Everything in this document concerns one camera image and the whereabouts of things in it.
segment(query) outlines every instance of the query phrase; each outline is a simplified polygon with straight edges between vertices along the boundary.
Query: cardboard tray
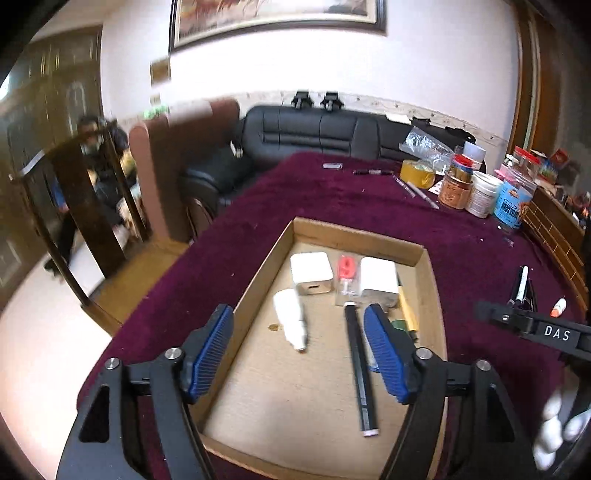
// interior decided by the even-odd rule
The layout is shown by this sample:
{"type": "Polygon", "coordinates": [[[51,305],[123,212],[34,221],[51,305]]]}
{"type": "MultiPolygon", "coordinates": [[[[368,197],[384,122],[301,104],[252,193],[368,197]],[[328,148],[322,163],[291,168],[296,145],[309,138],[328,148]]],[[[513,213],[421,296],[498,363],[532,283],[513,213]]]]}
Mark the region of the cardboard tray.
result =
{"type": "MultiPolygon", "coordinates": [[[[345,320],[335,291],[301,297],[309,344],[296,352],[277,329],[273,295],[292,288],[290,256],[327,252],[393,260],[418,320],[421,346],[446,359],[439,295],[427,251],[416,244],[295,218],[268,254],[234,313],[234,334],[210,392],[191,408],[206,449],[277,479],[375,479],[400,432],[406,407],[371,374],[380,435],[360,431],[345,320]]],[[[361,305],[362,318],[365,305],[361,305]]],[[[403,318],[390,312],[391,319],[403,318]]],[[[434,474],[443,441],[433,459],[434,474]]]]}

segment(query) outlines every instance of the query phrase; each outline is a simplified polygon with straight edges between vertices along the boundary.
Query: brown armchair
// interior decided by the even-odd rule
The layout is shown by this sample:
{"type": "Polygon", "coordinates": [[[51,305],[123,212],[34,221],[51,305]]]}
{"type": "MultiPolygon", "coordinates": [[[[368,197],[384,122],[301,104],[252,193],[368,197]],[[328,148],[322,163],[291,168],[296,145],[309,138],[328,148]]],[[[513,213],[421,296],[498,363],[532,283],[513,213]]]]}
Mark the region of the brown armchair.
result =
{"type": "Polygon", "coordinates": [[[145,213],[156,238],[187,242],[194,236],[178,177],[187,162],[207,157],[232,139],[239,113],[235,100],[213,100],[172,110],[129,132],[145,213]]]}

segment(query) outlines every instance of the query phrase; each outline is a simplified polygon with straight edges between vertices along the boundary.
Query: glass jar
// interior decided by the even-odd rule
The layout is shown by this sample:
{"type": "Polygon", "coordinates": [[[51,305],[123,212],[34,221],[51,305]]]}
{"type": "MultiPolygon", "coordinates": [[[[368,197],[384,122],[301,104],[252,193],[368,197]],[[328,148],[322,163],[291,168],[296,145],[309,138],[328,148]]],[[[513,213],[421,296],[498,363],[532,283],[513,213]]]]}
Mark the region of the glass jar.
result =
{"type": "Polygon", "coordinates": [[[515,147],[513,156],[518,162],[517,169],[525,176],[535,179],[540,172],[540,159],[523,148],[515,147]]]}
{"type": "Polygon", "coordinates": [[[457,210],[463,210],[468,202],[472,182],[458,180],[450,172],[443,177],[443,184],[439,192],[439,202],[457,210]]]}
{"type": "Polygon", "coordinates": [[[495,216],[507,233],[519,230],[537,185],[518,166],[510,167],[496,201],[495,216]]]}

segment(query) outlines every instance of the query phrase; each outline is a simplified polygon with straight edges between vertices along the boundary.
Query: red lid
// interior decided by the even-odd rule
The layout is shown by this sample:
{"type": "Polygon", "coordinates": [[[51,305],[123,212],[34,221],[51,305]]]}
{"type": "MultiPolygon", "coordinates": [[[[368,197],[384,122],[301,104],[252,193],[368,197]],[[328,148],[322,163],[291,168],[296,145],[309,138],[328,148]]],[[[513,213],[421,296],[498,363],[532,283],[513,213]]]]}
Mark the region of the red lid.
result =
{"type": "Polygon", "coordinates": [[[535,155],[525,151],[523,148],[515,147],[515,153],[527,159],[528,162],[535,163],[536,165],[540,165],[540,159],[535,155]]]}
{"type": "Polygon", "coordinates": [[[474,162],[471,158],[466,157],[465,155],[455,155],[453,157],[455,161],[457,161],[460,165],[464,165],[465,167],[472,168],[474,166],[474,162]]]}

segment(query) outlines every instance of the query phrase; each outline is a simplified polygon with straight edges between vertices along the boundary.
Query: purple velvet cloth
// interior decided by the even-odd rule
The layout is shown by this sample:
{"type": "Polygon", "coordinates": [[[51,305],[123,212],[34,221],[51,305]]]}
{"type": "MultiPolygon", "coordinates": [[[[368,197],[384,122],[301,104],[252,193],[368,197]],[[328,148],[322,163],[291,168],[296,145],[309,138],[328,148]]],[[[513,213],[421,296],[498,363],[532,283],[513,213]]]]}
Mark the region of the purple velvet cloth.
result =
{"type": "MultiPolygon", "coordinates": [[[[216,219],[146,296],[90,373],[79,401],[106,359],[116,356],[126,364],[152,360],[180,346],[219,303],[236,306],[287,223],[300,216],[424,245],[437,280],[449,359],[466,364],[488,359],[533,437],[542,407],[561,380],[558,353],[475,321],[473,305],[478,300],[506,303],[517,267],[525,264],[539,311],[549,313],[565,296],[569,306],[564,318],[581,320],[566,282],[525,235],[516,235],[511,247],[493,217],[481,220],[445,206],[434,210],[419,197],[411,199],[392,177],[352,175],[353,169],[368,166],[391,168],[379,161],[297,154],[267,173],[216,219]],[[344,162],[345,168],[324,170],[325,161],[344,162]]],[[[153,425],[147,425],[144,432],[148,455],[154,476],[164,479],[167,472],[151,429],[153,425]]],[[[214,464],[221,478],[260,478],[221,459],[214,459],[214,464]]]]}

